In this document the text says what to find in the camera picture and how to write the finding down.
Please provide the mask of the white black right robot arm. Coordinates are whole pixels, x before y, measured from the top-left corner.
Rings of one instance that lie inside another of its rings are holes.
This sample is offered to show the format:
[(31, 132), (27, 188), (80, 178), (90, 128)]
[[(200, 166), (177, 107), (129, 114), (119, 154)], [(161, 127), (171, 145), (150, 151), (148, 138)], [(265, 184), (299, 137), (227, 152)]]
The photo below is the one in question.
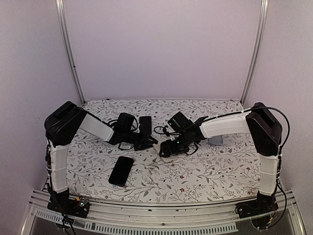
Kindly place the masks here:
[(191, 144), (198, 145), (202, 140), (230, 134), (250, 134), (261, 163), (258, 193), (262, 196), (253, 202), (253, 209), (256, 213), (264, 213), (271, 207), (270, 196), (275, 194), (278, 187), (282, 149), (287, 142), (282, 139), (283, 127), (272, 114), (273, 111), (285, 117), (280, 110), (267, 107), (262, 102), (242, 111), (210, 118), (200, 117), (194, 122), (178, 112), (168, 121), (178, 136), (154, 144), (154, 149), (160, 157), (169, 158), (187, 153)]

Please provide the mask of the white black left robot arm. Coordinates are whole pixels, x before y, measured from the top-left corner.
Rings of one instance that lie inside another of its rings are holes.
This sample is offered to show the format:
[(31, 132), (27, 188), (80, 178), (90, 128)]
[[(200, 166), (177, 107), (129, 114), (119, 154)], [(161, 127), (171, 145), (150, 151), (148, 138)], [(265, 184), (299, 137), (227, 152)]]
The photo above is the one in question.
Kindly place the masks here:
[(152, 137), (150, 116), (136, 119), (120, 113), (117, 120), (104, 122), (91, 112), (67, 101), (50, 114), (45, 122), (46, 166), (49, 187), (57, 195), (53, 203), (61, 212), (69, 212), (73, 203), (63, 192), (67, 186), (67, 152), (78, 130), (83, 130), (111, 145), (129, 143), (135, 151), (153, 147), (158, 141)]

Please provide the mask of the left arm base with board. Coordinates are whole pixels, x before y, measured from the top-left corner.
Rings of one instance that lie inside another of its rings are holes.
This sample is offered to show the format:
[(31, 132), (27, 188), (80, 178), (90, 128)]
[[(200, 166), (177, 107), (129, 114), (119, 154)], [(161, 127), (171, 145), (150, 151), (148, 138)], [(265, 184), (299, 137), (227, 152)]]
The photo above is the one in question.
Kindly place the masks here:
[(76, 199), (51, 197), (47, 208), (51, 211), (56, 211), (65, 215), (87, 218), (90, 203), (87, 198), (83, 197), (78, 197)]

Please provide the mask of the beige phone case with ring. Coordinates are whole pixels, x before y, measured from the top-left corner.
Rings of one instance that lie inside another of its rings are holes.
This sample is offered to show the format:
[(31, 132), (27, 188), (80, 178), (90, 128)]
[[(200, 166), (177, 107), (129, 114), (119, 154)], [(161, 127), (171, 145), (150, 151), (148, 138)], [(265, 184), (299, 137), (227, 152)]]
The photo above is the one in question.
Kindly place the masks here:
[[(155, 151), (157, 152), (157, 154), (160, 153), (160, 143), (158, 144), (153, 144), (153, 148), (155, 149)], [(179, 157), (177, 155), (173, 155), (170, 157), (160, 157), (165, 163), (172, 163), (174, 161), (176, 161)]]

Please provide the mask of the right arm base with board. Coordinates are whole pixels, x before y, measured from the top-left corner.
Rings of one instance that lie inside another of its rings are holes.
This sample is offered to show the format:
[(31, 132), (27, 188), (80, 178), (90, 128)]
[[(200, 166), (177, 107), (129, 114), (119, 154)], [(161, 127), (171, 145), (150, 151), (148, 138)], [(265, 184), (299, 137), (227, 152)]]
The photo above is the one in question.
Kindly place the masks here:
[(239, 218), (247, 218), (267, 214), (264, 217), (252, 219), (252, 225), (258, 230), (266, 230), (270, 227), (274, 220), (274, 216), (278, 210), (275, 196), (267, 196), (257, 194), (255, 200), (241, 202), (236, 204), (235, 213)]

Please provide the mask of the light blue phone case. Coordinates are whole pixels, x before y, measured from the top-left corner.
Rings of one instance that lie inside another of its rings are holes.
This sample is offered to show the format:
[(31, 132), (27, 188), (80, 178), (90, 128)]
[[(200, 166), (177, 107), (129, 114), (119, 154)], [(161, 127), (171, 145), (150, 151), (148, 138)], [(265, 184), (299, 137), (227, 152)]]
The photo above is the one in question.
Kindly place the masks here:
[(216, 146), (223, 145), (223, 137), (221, 135), (210, 137), (209, 143)]

